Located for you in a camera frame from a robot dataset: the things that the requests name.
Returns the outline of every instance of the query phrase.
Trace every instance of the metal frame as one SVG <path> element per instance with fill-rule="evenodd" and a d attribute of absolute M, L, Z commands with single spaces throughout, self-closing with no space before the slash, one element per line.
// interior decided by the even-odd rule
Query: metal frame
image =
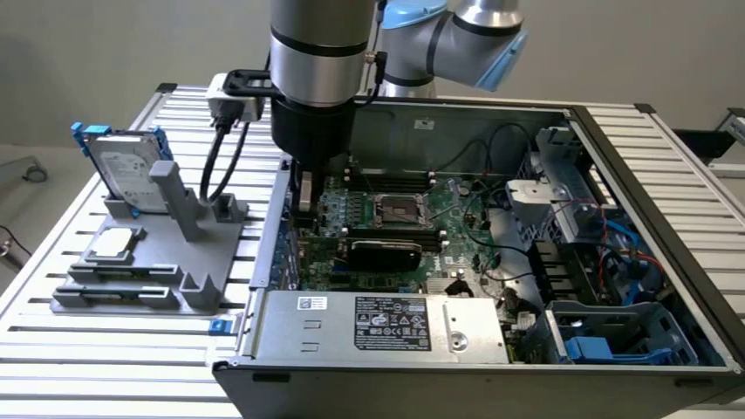
<path fill-rule="evenodd" d="M 161 125 L 168 130 L 184 182 L 192 184 L 198 182 L 214 132 L 209 127 L 204 92 L 202 88 L 180 86 L 173 93 L 156 94 L 134 123 L 142 127 Z M 745 250 L 745 244 L 741 246 L 737 241 L 714 242 L 714 238 L 709 238 L 737 236 L 722 233 L 721 225 L 717 228 L 713 222 L 714 216 L 721 221 L 729 211 L 715 202 L 714 195 L 709 201 L 695 201 L 703 197 L 706 187 L 682 159 L 671 160 L 678 155 L 675 146 L 631 105 L 473 100 L 488 104 L 529 104 L 538 108 L 586 106 L 694 257 L 698 258 L 699 251 L 710 254 L 715 244 L 734 243 L 735 250 Z M 228 136 L 217 170 L 233 153 L 233 143 L 234 137 Z M 666 150 L 663 161 L 651 161 L 651 154 L 645 158 L 642 152 L 649 151 L 649 147 L 655 151 Z M 252 124 L 244 159 L 228 187 L 238 198 L 252 202 L 252 221 L 244 226 L 225 298 L 214 318 L 234 319 L 244 309 L 261 304 L 261 295 L 258 292 L 249 294 L 248 283 L 253 277 L 278 159 L 280 151 L 272 145 L 265 118 Z M 693 187 L 695 194 L 682 191 Z M 0 399 L 4 399 L 0 400 L 0 417 L 100 417 L 101 412 L 116 412 L 128 417 L 237 418 L 240 414 L 214 383 L 205 362 L 232 354 L 238 342 L 234 336 L 206 335 L 212 318 L 54 316 L 48 310 L 50 290 L 61 281 L 56 276 L 77 260 L 69 253 L 85 249 L 104 220 L 104 194 L 94 177 L 0 297 Z M 679 202 L 685 205 L 677 204 L 677 197 L 683 198 Z M 691 223 L 686 217 L 695 217 L 698 221 Z M 735 230 L 741 225 L 727 224 L 725 228 Z M 721 272 L 717 264 L 703 264 L 703 269 L 745 318 L 741 275 L 735 271 Z M 626 387 L 622 377 L 617 382 L 619 388 Z M 498 389 L 494 391 L 501 396 L 508 395 Z M 706 415 L 701 409 L 709 408 L 698 406 L 697 411 L 682 411 L 670 417 L 701 417 Z M 743 409 L 745 400 L 715 408 Z M 727 417 L 721 411 L 717 415 Z"/>

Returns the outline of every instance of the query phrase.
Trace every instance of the warning label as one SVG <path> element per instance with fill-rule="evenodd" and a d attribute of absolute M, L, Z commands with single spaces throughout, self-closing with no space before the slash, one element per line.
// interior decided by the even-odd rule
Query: warning label
<path fill-rule="evenodd" d="M 357 297 L 354 346 L 364 351 L 430 351 L 426 299 Z"/>

